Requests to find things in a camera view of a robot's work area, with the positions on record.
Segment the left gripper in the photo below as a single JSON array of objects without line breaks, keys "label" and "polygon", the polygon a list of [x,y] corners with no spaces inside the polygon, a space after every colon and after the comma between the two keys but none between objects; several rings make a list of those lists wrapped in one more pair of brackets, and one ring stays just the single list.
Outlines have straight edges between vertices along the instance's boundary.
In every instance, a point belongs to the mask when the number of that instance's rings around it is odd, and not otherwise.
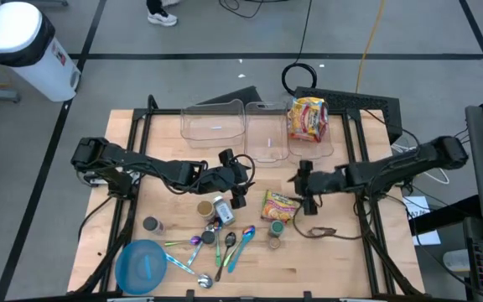
[{"label": "left gripper", "polygon": [[250,168],[234,160],[234,153],[227,148],[218,154],[222,166],[206,169],[199,176],[197,181],[197,193],[208,194],[213,192],[231,191],[230,200],[233,210],[240,209],[247,205],[245,195],[248,192],[246,185],[249,177],[247,171]]}]

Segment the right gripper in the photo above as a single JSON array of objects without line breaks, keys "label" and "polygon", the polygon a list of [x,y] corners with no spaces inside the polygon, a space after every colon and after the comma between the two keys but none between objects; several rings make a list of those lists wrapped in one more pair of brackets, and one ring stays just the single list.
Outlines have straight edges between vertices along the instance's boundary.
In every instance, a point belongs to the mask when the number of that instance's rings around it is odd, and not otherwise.
[{"label": "right gripper", "polygon": [[307,195],[303,198],[304,214],[315,216],[318,206],[313,195],[349,192],[349,182],[346,177],[348,165],[337,166],[334,172],[314,171],[313,162],[300,160],[296,174],[288,180],[294,184],[298,195]]}]

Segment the white lid spice jar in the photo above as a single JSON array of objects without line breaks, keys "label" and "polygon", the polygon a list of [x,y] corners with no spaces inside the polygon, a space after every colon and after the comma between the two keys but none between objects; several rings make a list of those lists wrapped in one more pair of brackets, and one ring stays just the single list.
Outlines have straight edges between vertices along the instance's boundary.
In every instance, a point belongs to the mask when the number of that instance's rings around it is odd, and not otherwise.
[{"label": "white lid spice jar", "polygon": [[234,213],[222,196],[215,197],[212,204],[224,226],[230,226],[235,222]]}]

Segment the lime chili shrimp ramen packet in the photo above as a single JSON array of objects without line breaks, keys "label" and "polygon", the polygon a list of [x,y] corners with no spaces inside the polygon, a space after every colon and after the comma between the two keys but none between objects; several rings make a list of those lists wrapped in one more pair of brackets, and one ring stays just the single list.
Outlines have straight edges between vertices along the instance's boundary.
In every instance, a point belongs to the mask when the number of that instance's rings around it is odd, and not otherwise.
[{"label": "lime chili shrimp ramen packet", "polygon": [[261,218],[289,223],[298,209],[298,203],[276,192],[267,190],[262,201]]}]

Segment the brown paper packet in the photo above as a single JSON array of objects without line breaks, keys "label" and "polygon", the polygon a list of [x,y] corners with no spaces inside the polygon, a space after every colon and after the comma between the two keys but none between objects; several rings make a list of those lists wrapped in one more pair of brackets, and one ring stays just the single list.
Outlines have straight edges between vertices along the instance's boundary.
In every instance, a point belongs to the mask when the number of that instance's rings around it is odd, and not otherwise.
[{"label": "brown paper packet", "polygon": [[310,238],[322,238],[322,237],[333,237],[336,233],[334,228],[328,227],[312,227],[308,230],[308,237]]}]

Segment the rainbow metal spoon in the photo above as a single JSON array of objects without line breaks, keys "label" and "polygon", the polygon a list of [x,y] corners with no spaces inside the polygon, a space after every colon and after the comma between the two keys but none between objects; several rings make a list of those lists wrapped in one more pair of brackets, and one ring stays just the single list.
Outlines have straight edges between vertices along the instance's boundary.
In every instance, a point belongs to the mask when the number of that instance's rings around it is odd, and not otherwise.
[{"label": "rainbow metal spoon", "polygon": [[255,232],[256,228],[254,226],[248,226],[243,230],[242,240],[236,245],[235,250],[228,254],[225,267],[229,263],[234,253],[236,253],[235,259],[238,259],[238,255],[242,252],[243,248],[247,245],[248,242],[250,242],[254,238]]}]

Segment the blue-edged yellow ramen packet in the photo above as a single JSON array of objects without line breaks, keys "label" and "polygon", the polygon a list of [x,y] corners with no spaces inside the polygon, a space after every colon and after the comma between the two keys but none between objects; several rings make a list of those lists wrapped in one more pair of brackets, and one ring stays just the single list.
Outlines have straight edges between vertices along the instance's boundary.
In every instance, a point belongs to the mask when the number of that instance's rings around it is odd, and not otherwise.
[{"label": "blue-edged yellow ramen packet", "polygon": [[308,140],[305,123],[305,106],[292,107],[288,112],[288,133],[291,138]]}]

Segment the teal plastic spoon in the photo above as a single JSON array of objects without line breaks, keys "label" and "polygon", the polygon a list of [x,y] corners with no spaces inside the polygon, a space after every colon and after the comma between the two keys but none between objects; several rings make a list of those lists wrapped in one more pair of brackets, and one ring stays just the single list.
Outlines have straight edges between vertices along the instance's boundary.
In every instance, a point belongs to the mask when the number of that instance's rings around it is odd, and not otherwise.
[{"label": "teal plastic spoon", "polygon": [[236,264],[239,260],[239,257],[242,254],[244,247],[254,238],[255,233],[256,233],[256,228],[253,225],[248,226],[243,230],[241,243],[238,249],[236,250],[234,259],[231,261],[231,263],[228,266],[228,269],[227,269],[228,273],[232,273],[235,270]]}]

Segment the yellow ramen noodle packet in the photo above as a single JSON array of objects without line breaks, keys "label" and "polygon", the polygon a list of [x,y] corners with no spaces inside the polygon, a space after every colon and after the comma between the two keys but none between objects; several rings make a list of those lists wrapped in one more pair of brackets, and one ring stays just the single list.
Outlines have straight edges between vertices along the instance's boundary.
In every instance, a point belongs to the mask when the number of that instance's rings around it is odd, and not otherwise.
[{"label": "yellow ramen noodle packet", "polygon": [[306,96],[293,99],[292,108],[301,109],[308,107],[311,110],[320,110],[324,104],[325,100],[323,98]]}]

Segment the narrow clear plastic bin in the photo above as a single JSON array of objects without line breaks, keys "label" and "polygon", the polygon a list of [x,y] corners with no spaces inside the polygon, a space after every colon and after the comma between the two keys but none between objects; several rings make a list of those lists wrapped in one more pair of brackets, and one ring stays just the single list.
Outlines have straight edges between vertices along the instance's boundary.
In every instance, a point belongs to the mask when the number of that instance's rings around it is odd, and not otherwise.
[{"label": "narrow clear plastic bin", "polygon": [[275,168],[288,157],[285,103],[250,102],[245,106],[245,154],[257,167]]},{"label": "narrow clear plastic bin", "polygon": [[327,108],[328,126],[322,140],[317,142],[310,142],[308,140],[301,140],[291,138],[288,133],[288,112],[292,108],[293,101],[288,106],[286,118],[287,118],[287,134],[288,134],[288,150],[291,155],[301,160],[317,160],[331,156],[334,153],[334,147],[330,139],[330,125],[329,125],[329,113],[328,106],[325,102],[324,107]]}]

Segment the wide clear plastic bin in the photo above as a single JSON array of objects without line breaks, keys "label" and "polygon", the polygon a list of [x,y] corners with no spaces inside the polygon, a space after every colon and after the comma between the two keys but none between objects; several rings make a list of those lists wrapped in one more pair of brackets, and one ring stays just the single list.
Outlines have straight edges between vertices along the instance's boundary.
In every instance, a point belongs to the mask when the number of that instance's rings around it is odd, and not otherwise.
[{"label": "wide clear plastic bin", "polygon": [[239,99],[195,105],[181,110],[180,135],[191,148],[230,148],[243,143],[245,121]]}]

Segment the black flat panel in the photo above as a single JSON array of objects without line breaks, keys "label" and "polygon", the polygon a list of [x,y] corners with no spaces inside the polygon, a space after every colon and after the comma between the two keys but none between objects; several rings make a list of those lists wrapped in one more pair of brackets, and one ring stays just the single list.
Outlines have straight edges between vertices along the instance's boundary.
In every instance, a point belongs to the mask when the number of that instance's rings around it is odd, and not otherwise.
[{"label": "black flat panel", "polygon": [[262,102],[262,98],[258,94],[257,88],[255,86],[248,86],[240,90],[230,92],[222,96],[217,96],[204,102],[200,102],[200,105],[223,104],[234,100],[239,100],[244,105],[251,102]]}]

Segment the blue plastic bowl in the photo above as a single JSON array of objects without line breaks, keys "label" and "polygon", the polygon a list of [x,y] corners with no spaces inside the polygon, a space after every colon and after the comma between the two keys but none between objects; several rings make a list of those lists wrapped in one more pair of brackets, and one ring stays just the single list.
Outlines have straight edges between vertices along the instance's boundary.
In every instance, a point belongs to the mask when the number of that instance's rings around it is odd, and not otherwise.
[{"label": "blue plastic bowl", "polygon": [[123,248],[117,258],[115,279],[126,294],[141,295],[153,291],[166,270],[164,250],[152,240],[137,240]]}]

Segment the white round object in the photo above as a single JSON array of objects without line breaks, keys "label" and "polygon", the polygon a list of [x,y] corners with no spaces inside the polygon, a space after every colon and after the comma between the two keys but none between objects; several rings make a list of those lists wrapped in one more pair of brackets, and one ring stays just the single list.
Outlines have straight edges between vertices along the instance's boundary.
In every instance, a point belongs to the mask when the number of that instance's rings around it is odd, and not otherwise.
[{"label": "white round object", "polygon": [[443,263],[446,268],[455,273],[468,273],[470,260],[467,249],[448,251],[443,255]]}]

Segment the white trash can black liner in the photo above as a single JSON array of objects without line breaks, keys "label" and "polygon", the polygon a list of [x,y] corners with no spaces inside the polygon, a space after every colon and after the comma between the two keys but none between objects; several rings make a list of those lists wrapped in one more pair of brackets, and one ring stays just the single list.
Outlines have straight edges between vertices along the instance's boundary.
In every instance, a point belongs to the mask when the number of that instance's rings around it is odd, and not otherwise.
[{"label": "white trash can black liner", "polygon": [[0,65],[52,102],[74,98],[81,71],[56,37],[55,26],[34,5],[0,5]]}]

